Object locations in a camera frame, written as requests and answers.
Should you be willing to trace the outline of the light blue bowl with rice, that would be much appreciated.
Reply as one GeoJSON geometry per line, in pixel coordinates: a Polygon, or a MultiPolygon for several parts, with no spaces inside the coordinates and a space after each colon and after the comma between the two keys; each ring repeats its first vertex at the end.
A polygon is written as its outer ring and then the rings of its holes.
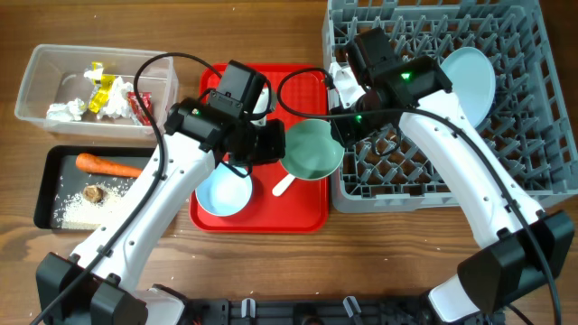
{"type": "Polygon", "coordinates": [[[253,193],[252,179],[239,177],[224,164],[220,164],[209,178],[195,190],[198,204],[217,217],[239,213],[250,201],[253,193]]]}

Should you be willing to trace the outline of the green bowl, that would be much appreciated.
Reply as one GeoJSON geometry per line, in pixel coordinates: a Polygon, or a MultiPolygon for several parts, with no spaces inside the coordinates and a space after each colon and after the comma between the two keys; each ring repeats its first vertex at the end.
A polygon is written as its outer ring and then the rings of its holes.
{"type": "Polygon", "coordinates": [[[331,124],[306,119],[285,133],[284,169],[295,178],[316,181],[331,175],[342,162],[345,149],[331,135],[331,124]]]}

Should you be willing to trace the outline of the yellow snack wrapper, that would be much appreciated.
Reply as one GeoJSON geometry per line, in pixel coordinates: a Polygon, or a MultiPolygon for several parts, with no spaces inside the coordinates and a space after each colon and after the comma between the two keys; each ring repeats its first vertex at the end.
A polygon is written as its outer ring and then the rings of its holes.
{"type": "Polygon", "coordinates": [[[92,61],[84,72],[84,77],[94,86],[89,99],[89,111],[97,114],[108,102],[109,92],[117,78],[115,75],[105,74],[102,62],[92,61]]]}

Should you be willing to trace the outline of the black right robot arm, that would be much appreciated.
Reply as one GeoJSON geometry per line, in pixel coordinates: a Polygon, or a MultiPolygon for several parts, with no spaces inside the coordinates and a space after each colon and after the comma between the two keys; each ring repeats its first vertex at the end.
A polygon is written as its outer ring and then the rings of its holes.
{"type": "Polygon", "coordinates": [[[348,67],[331,74],[341,102],[331,112],[334,137],[347,146],[395,126],[441,175],[479,246],[430,290],[426,320],[455,324],[554,287],[574,225],[564,212],[546,213],[479,135],[496,87],[489,59],[463,47],[443,61],[405,61],[381,28],[354,36],[345,51],[348,67]]]}

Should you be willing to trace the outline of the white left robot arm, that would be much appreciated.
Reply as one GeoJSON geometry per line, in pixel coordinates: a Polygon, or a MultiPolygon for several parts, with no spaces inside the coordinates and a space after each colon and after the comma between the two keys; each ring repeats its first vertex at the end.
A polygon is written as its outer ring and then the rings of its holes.
{"type": "Polygon", "coordinates": [[[184,200],[227,157],[249,172],[284,156],[284,124],[256,125],[254,102],[186,98],[171,107],[149,163],[110,220],[63,258],[49,253],[36,271],[44,324],[182,324],[188,300],[162,285],[136,286],[184,200]]]}

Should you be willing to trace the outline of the orange carrot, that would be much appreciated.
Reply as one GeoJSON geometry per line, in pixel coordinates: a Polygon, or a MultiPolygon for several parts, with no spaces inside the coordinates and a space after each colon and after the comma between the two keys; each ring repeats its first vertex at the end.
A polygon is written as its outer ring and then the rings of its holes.
{"type": "Polygon", "coordinates": [[[89,153],[81,153],[77,156],[76,167],[87,173],[127,178],[138,178],[142,173],[142,170],[136,167],[111,162],[89,153]]]}

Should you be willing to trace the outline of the brown food scrap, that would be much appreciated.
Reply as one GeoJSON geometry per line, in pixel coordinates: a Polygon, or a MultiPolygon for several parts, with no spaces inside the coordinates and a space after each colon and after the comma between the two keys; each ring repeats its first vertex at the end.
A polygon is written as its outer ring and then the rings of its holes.
{"type": "Polygon", "coordinates": [[[97,185],[88,185],[82,191],[83,198],[93,204],[97,204],[104,199],[105,192],[97,185]]]}

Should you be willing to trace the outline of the red snack wrapper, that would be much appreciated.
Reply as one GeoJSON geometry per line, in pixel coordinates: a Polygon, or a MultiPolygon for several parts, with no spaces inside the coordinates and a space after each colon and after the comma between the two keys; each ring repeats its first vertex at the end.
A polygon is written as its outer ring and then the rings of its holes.
{"type": "Polygon", "coordinates": [[[135,121],[136,125],[149,126],[151,122],[145,111],[147,111],[149,114],[153,113],[152,93],[140,92],[139,96],[141,101],[137,99],[135,92],[128,92],[126,94],[127,101],[132,109],[131,118],[135,121]]]}

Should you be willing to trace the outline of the large light blue plate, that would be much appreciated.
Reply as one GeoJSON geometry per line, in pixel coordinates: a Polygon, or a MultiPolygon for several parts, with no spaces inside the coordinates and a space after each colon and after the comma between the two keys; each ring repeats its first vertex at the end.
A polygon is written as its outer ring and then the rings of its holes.
{"type": "Polygon", "coordinates": [[[460,48],[442,63],[465,116],[474,128],[489,114],[496,93],[496,74],[489,59],[478,49],[460,48]]]}

